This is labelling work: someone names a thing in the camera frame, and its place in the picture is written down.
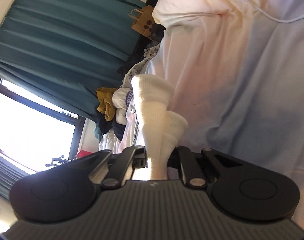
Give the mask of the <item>white knit trousers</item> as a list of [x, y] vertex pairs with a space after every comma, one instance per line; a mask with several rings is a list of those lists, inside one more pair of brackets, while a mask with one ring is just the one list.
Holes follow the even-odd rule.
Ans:
[[133, 77], [134, 104], [144, 145], [150, 161], [150, 178], [166, 180], [167, 163], [188, 128], [187, 120], [169, 111], [173, 85], [156, 75]]

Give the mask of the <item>red bag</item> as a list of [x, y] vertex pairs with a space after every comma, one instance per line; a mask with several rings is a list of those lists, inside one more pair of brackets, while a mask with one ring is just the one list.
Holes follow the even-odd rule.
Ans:
[[92, 154], [92, 152], [81, 150], [80, 152], [77, 153], [77, 155], [75, 156], [75, 158], [76, 159], [80, 159], [80, 158], [83, 158], [83, 157], [87, 157], [87, 156], [89, 156], [91, 154]]

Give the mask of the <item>white puffy jacket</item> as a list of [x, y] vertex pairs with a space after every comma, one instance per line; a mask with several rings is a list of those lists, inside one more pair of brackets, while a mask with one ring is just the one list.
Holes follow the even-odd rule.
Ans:
[[119, 153], [119, 145], [121, 141], [116, 137], [113, 129], [106, 134], [103, 134], [99, 142], [99, 150], [111, 150], [113, 154]]

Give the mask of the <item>black garment pile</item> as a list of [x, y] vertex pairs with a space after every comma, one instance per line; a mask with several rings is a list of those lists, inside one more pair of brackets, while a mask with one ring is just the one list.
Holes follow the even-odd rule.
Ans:
[[118, 109], [112, 121], [106, 121], [104, 114], [97, 112], [97, 125], [102, 134], [107, 134], [111, 129], [118, 140], [123, 139], [125, 126], [127, 125], [126, 110]]

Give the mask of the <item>mustard yellow garment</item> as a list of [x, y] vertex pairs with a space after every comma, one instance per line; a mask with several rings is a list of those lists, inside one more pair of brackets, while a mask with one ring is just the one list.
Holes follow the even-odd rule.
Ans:
[[97, 88], [96, 94], [99, 101], [99, 106], [97, 107], [97, 111], [104, 115], [106, 121], [112, 121], [115, 116], [115, 107], [112, 103], [113, 93], [118, 88], [106, 88], [100, 87]]

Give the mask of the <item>pink and blue duvet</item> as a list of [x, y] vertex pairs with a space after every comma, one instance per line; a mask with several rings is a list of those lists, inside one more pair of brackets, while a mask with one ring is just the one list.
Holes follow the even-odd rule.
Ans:
[[300, 189], [304, 229], [304, 19], [257, 12], [207, 15], [166, 28], [145, 74], [169, 81], [169, 110], [188, 129], [180, 144], [210, 147], [284, 174]]

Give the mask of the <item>white printed garment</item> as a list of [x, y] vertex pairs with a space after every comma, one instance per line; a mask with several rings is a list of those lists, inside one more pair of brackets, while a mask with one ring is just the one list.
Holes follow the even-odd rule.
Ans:
[[149, 59], [142, 60], [141, 62], [133, 65], [126, 73], [122, 81], [121, 87], [117, 89], [112, 96], [112, 105], [115, 107], [115, 121], [117, 124], [126, 125], [127, 117], [126, 112], [130, 106], [133, 97], [131, 80], [138, 74], [144, 74]]

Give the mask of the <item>dark green curtain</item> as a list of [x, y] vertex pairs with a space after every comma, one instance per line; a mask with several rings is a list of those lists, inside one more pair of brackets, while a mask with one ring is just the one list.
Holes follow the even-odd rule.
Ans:
[[118, 87], [117, 70], [139, 34], [128, 16], [140, 0], [15, 0], [0, 25], [0, 78], [95, 120], [99, 87]]

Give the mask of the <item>brown paper bag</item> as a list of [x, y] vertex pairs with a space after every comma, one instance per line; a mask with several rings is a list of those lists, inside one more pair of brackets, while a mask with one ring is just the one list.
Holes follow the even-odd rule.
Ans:
[[155, 24], [152, 16], [153, 10], [154, 7], [146, 5], [141, 9], [132, 9], [128, 14], [128, 16], [134, 20], [131, 29], [150, 40], [152, 28]]

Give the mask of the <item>cream pillow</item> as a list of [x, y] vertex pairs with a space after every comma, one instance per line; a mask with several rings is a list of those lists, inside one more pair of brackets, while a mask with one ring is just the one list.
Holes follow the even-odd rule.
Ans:
[[255, 13], [277, 23], [304, 19], [304, 0], [158, 0], [153, 10], [156, 23], [168, 28], [207, 15]]

